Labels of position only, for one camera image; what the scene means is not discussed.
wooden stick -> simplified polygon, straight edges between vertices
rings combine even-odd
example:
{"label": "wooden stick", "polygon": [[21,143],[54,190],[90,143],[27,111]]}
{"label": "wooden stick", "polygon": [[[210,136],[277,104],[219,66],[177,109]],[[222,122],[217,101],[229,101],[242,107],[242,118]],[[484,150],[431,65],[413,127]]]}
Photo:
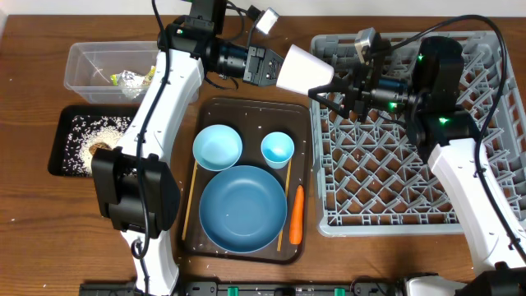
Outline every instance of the wooden stick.
{"label": "wooden stick", "polygon": [[[290,167],[292,166],[293,160],[290,160],[288,162],[288,169],[287,169],[287,180],[285,181],[285,199],[288,197],[288,182],[290,181]],[[281,241],[283,240],[283,230],[279,232],[278,236],[278,252],[281,252]]]}
{"label": "wooden stick", "polygon": [[191,197],[194,194],[194,184],[196,184],[196,172],[197,161],[194,161],[194,172],[191,175],[190,193],[188,194],[187,216],[184,219],[184,227],[182,228],[182,240],[184,240],[187,237],[188,218],[190,218]]}

dish rack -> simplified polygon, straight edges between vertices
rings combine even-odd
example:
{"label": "dish rack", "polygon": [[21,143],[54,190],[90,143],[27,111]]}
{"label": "dish rack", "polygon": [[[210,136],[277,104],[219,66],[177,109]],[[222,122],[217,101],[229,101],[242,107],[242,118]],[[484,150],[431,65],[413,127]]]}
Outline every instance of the dish rack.
{"label": "dish rack", "polygon": [[[397,44],[416,33],[381,34]],[[462,104],[480,127],[486,120],[501,79],[501,49],[490,31],[436,32],[462,44]],[[335,73],[359,63],[356,35],[318,35],[311,54]],[[411,80],[422,38],[395,50],[385,60],[387,76]],[[316,218],[325,236],[461,234],[462,229],[444,188],[408,143],[405,130],[372,110],[365,123],[343,119],[310,100]],[[491,170],[512,211],[526,227],[526,115],[513,69],[484,137]]]}

wooden tabletop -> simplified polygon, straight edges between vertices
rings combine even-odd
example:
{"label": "wooden tabletop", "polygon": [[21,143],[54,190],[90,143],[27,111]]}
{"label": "wooden tabletop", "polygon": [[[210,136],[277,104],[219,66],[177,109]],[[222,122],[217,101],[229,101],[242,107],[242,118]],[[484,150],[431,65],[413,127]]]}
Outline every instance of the wooden tabletop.
{"label": "wooden tabletop", "polygon": [[[163,17],[164,23],[173,17]],[[269,38],[254,41],[284,56],[291,44],[309,49],[320,34],[420,31],[443,18],[281,17]],[[239,20],[228,17],[225,35]],[[526,19],[497,19],[526,98]],[[467,21],[447,30],[487,30]],[[47,171],[58,116],[85,101],[63,86],[69,48],[76,42],[154,40],[152,16],[9,16],[0,45],[0,294],[76,295],[93,281],[136,276],[129,247],[109,220],[101,218],[90,178],[60,178]],[[204,85],[188,107],[173,149],[172,171],[183,184],[193,164],[191,144],[200,105],[215,96],[307,105],[307,98],[275,87],[241,85],[238,91]],[[312,180],[307,191],[308,223],[302,257],[289,266],[208,257],[188,257],[174,245],[182,278],[216,275],[222,281],[351,282],[359,275],[394,280],[435,271],[451,280],[473,278],[462,235],[325,238],[317,229]]]}

toy carrot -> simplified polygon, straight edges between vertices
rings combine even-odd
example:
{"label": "toy carrot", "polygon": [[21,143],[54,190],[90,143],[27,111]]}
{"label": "toy carrot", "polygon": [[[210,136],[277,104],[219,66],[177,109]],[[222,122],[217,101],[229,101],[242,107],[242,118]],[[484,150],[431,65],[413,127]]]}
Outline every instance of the toy carrot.
{"label": "toy carrot", "polygon": [[296,199],[294,200],[293,215],[290,220],[290,231],[288,240],[291,244],[298,245],[303,238],[303,202],[305,201],[305,192],[303,186],[298,186]]}

white plastic rim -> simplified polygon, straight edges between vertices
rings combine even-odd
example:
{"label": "white plastic rim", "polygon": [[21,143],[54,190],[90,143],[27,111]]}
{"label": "white plastic rim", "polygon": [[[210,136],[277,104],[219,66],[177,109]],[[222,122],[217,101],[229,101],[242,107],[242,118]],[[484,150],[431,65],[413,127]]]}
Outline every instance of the white plastic rim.
{"label": "white plastic rim", "polygon": [[293,45],[285,57],[276,86],[308,95],[311,88],[329,84],[334,75],[331,65]]}

